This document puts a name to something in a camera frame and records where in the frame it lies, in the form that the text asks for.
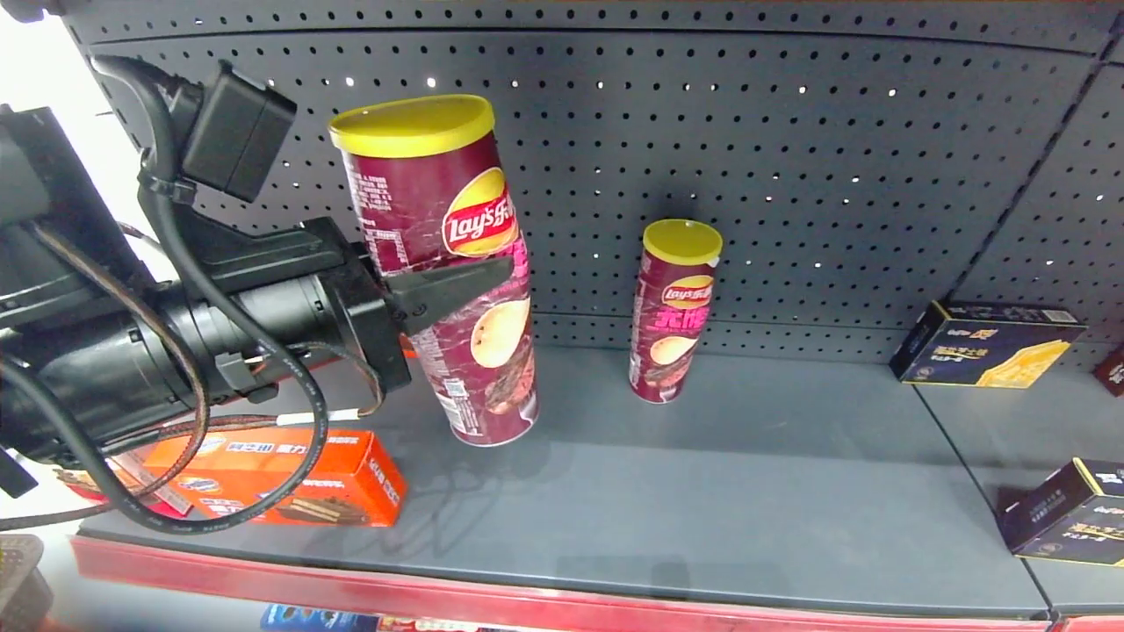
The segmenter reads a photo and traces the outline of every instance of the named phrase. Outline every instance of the pegboard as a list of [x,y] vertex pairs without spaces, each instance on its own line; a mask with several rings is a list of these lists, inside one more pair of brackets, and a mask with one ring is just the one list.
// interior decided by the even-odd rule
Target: pegboard
[[[218,219],[260,233],[330,215],[357,238],[327,119],[479,93],[496,106],[534,309],[552,323],[541,335],[626,345],[641,232],[687,216],[727,240],[708,352],[872,362],[968,268],[1115,13],[805,2],[72,8],[67,24],[88,52],[192,79],[227,58],[300,105],[253,205],[200,193]],[[135,101],[102,85],[146,144]],[[597,326],[587,323],[625,332],[586,341],[583,327]],[[778,334],[830,334],[832,344]]]
[[320,29],[611,29],[864,35],[1097,52],[1112,2],[366,2],[63,0],[80,45]]
[[957,297],[1064,305],[1084,342],[1124,342],[1124,67],[1100,71]]

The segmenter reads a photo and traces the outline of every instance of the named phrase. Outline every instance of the black snack box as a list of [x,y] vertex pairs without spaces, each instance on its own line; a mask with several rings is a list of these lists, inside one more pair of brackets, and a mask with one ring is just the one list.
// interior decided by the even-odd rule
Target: black snack box
[[1124,567],[1124,464],[1073,459],[999,516],[1024,558]]
[[890,369],[906,383],[1028,388],[1086,328],[1061,307],[934,300]]

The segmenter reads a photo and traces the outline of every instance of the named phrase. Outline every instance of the yellow lid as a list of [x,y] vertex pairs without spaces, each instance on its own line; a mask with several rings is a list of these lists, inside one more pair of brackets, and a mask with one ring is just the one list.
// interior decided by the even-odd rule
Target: yellow lid
[[491,103],[472,94],[438,94],[341,114],[328,124],[332,143],[368,157],[419,157],[460,150],[496,126]]
[[722,235],[690,219],[661,219],[644,228],[644,249],[676,265],[701,265],[722,253]]

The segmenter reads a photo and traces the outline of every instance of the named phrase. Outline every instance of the shelf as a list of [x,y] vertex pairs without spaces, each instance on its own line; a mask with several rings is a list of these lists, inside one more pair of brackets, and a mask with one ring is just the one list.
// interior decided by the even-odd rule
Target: shelf
[[[1046,373],[1028,390],[917,390],[996,507],[1013,502],[1017,490],[1037,487],[1073,457],[1120,461],[1124,454],[1124,403],[1089,374]],[[1060,612],[1124,613],[1121,569],[1027,563]]]
[[[391,530],[246,525],[172,538],[110,514],[82,534],[694,602],[1007,619],[1045,610],[940,427],[886,368],[707,355],[680,400],[652,406],[628,389],[624,352],[537,354],[541,421],[509,446],[455,440],[424,381],[391,395],[372,424],[411,485]],[[369,400],[343,364],[318,377],[333,407]],[[303,401],[287,385],[268,406]]]

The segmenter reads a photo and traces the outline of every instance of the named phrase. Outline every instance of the small lay's can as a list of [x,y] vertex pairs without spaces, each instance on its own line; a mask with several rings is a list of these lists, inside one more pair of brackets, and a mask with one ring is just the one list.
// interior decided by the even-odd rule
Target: small lay's can
[[495,123],[486,99],[446,94],[351,110],[329,126],[382,276],[515,261],[507,282],[410,337],[453,434],[481,446],[514,441],[538,416],[531,268]]
[[644,229],[633,304],[628,381],[653,404],[683,388],[699,335],[710,313],[722,235],[689,219],[661,219]]

